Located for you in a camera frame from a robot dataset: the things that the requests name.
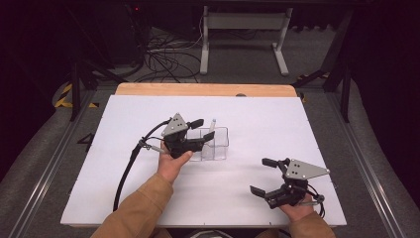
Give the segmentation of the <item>clear plastic organizer box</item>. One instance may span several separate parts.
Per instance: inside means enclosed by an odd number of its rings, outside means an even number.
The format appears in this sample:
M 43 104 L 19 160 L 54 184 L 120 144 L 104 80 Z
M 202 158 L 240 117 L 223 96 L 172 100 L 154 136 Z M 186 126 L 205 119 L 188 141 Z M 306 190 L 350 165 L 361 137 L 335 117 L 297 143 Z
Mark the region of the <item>clear plastic organizer box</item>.
M 229 148 L 229 130 L 227 127 L 215 127 L 214 139 L 206 142 L 200 152 L 195 152 L 193 162 L 221 161 L 227 159 Z

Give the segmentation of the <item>person's left hand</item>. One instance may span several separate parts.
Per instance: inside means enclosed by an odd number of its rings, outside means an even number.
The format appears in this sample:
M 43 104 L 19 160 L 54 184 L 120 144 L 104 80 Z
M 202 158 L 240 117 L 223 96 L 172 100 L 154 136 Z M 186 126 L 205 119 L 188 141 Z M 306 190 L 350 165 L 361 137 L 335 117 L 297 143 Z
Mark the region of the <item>person's left hand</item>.
M 175 159 L 170 155 L 164 143 L 160 143 L 160 147 L 163 149 L 163 152 L 158 157 L 157 173 L 169 183 L 174 184 L 181 168 L 190 161 L 193 153 L 187 151 Z

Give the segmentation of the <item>aluminium rail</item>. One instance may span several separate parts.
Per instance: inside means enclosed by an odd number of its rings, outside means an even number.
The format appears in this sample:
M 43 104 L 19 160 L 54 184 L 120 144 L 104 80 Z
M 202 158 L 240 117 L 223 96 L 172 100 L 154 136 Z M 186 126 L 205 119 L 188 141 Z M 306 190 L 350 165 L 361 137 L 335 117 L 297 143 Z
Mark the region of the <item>aluminium rail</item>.
M 326 97 L 346 135 L 347 141 L 350 144 L 351 152 L 355 158 L 355 163 L 367 186 L 368 193 L 389 237 L 407 238 L 406 234 L 399 225 L 396 216 L 394 215 L 385 191 L 372 169 L 370 162 L 365 158 L 351 124 L 346 122 L 341 114 L 340 102 L 337 99 L 337 96 L 334 93 L 327 93 Z
M 69 141 L 73 136 L 79 121 L 81 120 L 84 112 L 88 108 L 90 101 L 92 100 L 95 92 L 93 90 L 88 90 L 86 94 L 82 97 L 81 108 L 79 109 L 78 114 L 75 116 L 73 121 L 69 121 L 64 130 L 63 135 L 61 136 L 59 143 L 57 144 L 52 157 L 49 160 L 42 176 L 36 183 L 30 198 L 26 202 L 24 209 L 22 210 L 18 220 L 16 221 L 12 231 L 8 235 L 8 238 L 23 238 L 27 232 L 32 220 L 35 217 L 39 207 L 41 206 L 44 197 L 46 196 L 53 178 L 63 161 L 64 155 L 67 151 Z

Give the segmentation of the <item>yellow black floor tape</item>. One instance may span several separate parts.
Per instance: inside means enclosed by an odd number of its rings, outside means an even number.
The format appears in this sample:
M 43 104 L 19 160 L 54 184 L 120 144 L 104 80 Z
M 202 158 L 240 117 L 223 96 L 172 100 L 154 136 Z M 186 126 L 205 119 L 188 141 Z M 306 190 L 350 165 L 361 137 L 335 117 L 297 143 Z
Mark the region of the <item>yellow black floor tape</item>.
M 71 102 L 67 102 L 65 100 L 66 96 L 69 94 L 70 90 L 72 88 L 72 84 L 69 82 L 64 89 L 62 90 L 62 93 L 60 97 L 58 98 L 57 102 L 55 103 L 55 108 L 58 107 L 64 107 L 64 108 L 72 108 L 73 104 Z

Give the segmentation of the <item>black metal stand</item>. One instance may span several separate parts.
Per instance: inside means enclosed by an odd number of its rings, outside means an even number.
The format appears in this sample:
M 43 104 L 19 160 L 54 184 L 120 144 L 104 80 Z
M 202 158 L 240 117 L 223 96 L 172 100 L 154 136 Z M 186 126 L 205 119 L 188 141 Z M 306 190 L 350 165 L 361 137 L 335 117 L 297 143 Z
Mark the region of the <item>black metal stand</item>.
M 304 76 L 302 79 L 292 83 L 294 88 L 299 88 L 316 78 L 320 78 L 325 73 L 329 73 L 322 87 L 325 92 L 334 92 L 339 85 L 342 85 L 340 114 L 346 123 L 349 123 L 351 73 L 348 67 L 348 53 L 345 44 L 348 39 L 348 29 L 352 22 L 353 13 L 353 10 L 346 11 L 321 67 L 308 76 Z
M 94 71 L 99 72 L 105 78 L 111 79 L 117 83 L 125 82 L 125 79 L 122 77 L 91 60 L 83 59 L 75 62 L 72 65 L 70 74 L 70 82 L 72 85 L 72 113 L 70 121 L 74 121 L 81 112 L 80 84 L 83 84 L 88 91 L 95 90 L 98 86 L 98 81 L 94 75 Z

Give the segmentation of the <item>white board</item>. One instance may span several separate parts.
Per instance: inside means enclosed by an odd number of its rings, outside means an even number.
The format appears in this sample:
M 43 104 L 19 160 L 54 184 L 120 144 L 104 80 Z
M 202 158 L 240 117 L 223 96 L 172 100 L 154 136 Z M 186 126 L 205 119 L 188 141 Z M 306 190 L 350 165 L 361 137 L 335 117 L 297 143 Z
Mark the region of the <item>white board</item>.
M 250 186 L 279 188 L 278 169 L 263 158 L 286 158 L 323 166 L 324 160 L 297 97 L 128 96 L 109 98 L 61 223 L 97 226 L 113 210 L 116 196 L 127 197 L 153 175 L 158 153 L 130 156 L 159 123 L 179 113 L 229 130 L 227 159 L 189 162 L 174 183 L 174 194 L 160 217 L 161 227 L 274 227 L 287 217 L 253 195 Z

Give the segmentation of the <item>person's right leg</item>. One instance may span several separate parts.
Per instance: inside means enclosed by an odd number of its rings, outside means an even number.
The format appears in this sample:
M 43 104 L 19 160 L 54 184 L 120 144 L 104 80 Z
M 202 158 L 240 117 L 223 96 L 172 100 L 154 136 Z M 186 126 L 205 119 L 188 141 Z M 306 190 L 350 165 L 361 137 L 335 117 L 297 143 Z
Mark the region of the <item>person's right leg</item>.
M 255 238 L 279 238 L 279 232 L 276 229 L 267 229 L 258 234 Z

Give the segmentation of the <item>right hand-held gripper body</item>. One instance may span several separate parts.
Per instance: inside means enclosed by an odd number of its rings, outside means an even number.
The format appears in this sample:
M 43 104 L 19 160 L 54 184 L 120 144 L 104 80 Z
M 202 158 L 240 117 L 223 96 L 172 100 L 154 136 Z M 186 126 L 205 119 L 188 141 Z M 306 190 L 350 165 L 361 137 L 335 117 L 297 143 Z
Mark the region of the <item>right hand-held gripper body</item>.
M 324 195 L 319 194 L 316 190 L 309 190 L 308 180 L 327 175 L 330 172 L 328 169 L 289 158 L 278 161 L 278 163 L 284 184 L 279 189 L 265 195 L 265 201 L 271 209 L 284 204 L 294 206 L 305 197 L 306 193 L 314 199 L 314 202 L 310 204 L 322 204 L 324 202 Z

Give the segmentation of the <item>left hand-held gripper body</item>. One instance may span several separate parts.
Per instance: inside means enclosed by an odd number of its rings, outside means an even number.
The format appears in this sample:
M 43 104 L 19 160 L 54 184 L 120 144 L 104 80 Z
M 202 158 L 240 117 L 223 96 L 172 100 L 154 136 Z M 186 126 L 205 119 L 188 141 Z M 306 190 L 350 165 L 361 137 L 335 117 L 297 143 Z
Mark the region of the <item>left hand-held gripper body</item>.
M 161 133 L 163 143 L 173 158 L 178 158 L 187 151 L 198 152 L 204 146 L 203 138 L 187 139 L 189 122 L 185 122 L 179 113 L 176 113 Z

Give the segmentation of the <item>white rounded object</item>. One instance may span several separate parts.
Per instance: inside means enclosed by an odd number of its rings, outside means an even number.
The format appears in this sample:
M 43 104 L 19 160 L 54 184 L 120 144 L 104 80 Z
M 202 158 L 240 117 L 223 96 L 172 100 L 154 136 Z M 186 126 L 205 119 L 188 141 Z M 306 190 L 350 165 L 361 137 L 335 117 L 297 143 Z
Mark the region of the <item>white rounded object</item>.
M 197 230 L 187 235 L 186 238 L 233 238 L 220 230 Z

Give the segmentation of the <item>white metal desk frame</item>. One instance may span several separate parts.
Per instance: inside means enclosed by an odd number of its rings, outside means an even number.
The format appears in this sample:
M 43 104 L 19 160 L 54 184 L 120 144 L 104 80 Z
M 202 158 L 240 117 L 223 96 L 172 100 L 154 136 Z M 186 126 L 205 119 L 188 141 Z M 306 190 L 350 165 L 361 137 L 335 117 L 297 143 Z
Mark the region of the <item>white metal desk frame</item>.
M 271 44 L 280 73 L 289 75 L 282 46 L 285 40 L 293 9 L 287 8 L 280 13 L 220 13 L 211 12 L 207 6 L 203 8 L 201 23 L 201 74 L 206 74 L 209 63 L 209 31 L 210 30 L 278 30 L 279 38 Z

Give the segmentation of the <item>black equipment with red light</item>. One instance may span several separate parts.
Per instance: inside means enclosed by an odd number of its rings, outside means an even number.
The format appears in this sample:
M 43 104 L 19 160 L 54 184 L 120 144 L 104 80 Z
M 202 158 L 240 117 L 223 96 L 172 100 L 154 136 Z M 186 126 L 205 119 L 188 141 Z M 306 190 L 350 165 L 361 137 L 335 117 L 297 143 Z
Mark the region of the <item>black equipment with red light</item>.
M 100 3 L 94 7 L 106 53 L 113 65 L 142 64 L 144 54 L 130 5 Z

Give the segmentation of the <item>person's right hand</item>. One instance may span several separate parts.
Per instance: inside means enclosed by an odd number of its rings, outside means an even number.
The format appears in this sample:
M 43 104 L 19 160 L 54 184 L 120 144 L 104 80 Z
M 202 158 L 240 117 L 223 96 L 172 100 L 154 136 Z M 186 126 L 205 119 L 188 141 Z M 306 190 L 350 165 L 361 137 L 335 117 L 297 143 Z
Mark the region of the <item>person's right hand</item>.
M 308 202 L 311 201 L 312 196 L 306 193 L 305 197 L 296 205 L 284 204 L 279 209 L 288 217 L 290 222 L 297 222 L 314 212 L 313 206 L 308 205 Z

